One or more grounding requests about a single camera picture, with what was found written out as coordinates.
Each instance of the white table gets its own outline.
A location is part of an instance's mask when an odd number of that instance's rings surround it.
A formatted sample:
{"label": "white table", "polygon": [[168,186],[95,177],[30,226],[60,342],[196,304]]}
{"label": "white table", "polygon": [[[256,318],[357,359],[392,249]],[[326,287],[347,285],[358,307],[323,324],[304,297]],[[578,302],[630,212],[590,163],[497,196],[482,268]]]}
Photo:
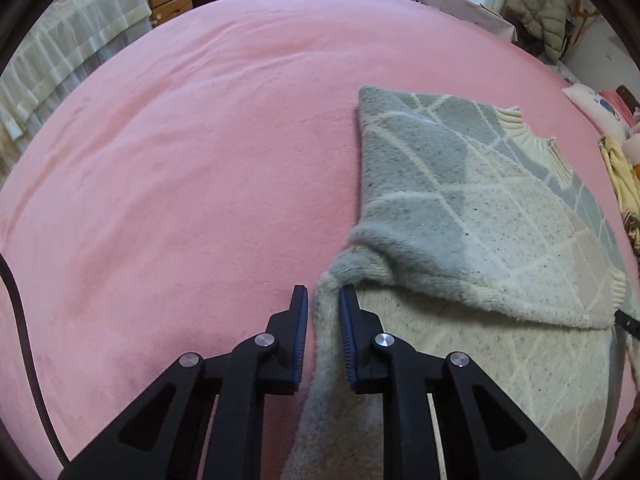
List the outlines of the white table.
{"label": "white table", "polygon": [[518,39],[516,28],[494,12],[468,0],[413,0],[440,9],[460,20],[475,23],[498,38],[513,42]]}

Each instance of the puffer jacket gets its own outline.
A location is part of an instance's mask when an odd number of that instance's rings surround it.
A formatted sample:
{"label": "puffer jacket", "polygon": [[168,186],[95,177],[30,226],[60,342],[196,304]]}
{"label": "puffer jacket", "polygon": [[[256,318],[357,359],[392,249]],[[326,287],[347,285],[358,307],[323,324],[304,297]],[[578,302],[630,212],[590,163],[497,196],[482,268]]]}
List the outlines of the puffer jacket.
{"label": "puffer jacket", "polygon": [[536,38],[545,43],[545,55],[555,63],[562,54],[564,24],[571,0],[507,0],[506,7]]}

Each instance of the pink pillow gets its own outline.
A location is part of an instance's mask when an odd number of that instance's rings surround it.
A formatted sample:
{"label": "pink pillow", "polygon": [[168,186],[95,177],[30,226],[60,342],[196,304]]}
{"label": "pink pillow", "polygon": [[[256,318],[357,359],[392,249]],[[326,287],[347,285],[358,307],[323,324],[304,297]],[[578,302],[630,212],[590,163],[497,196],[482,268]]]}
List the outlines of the pink pillow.
{"label": "pink pillow", "polygon": [[615,90],[602,90],[600,91],[600,95],[611,103],[620,117],[622,117],[629,126],[634,126],[634,124],[636,124],[633,112],[629,110],[629,107],[626,105],[625,100],[620,97],[620,94],[618,94],[618,92],[616,92]]}
{"label": "pink pillow", "polygon": [[620,144],[629,134],[629,125],[615,107],[593,88],[576,83],[563,88],[562,93],[600,130],[603,135],[613,136]]}

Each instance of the black cable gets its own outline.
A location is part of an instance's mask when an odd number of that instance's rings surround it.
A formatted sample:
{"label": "black cable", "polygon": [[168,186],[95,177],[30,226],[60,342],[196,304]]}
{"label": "black cable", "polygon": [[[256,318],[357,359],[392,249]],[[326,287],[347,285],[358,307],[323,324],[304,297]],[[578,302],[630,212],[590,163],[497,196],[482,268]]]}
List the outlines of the black cable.
{"label": "black cable", "polygon": [[60,440],[56,434],[56,430],[53,428],[49,412],[47,411],[47,407],[44,403],[44,397],[42,397],[42,390],[40,389],[40,383],[38,382],[36,367],[33,363],[33,355],[31,354],[31,345],[29,343],[29,332],[27,330],[27,320],[24,317],[24,309],[22,308],[20,292],[18,291],[18,286],[15,283],[14,275],[2,254],[0,254],[0,277],[2,277],[6,291],[9,293],[11,306],[14,309],[15,326],[18,330],[18,340],[20,341],[20,350],[22,351],[24,369],[27,372],[27,380],[29,381],[31,395],[36,403],[36,409],[38,410],[42,427],[44,428],[44,432],[47,434],[51,447],[60,460],[62,467],[66,467],[69,464],[69,458],[66,456],[65,450],[63,449],[62,444],[60,444]]}

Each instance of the yellow cloth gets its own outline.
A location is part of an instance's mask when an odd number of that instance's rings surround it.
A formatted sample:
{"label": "yellow cloth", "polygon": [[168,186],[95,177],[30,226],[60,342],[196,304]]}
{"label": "yellow cloth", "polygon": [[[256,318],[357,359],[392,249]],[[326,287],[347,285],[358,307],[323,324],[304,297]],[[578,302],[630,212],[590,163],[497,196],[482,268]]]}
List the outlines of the yellow cloth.
{"label": "yellow cloth", "polygon": [[626,160],[620,143],[613,137],[600,139],[600,153],[609,172],[626,234],[636,255],[640,254],[640,182]]}

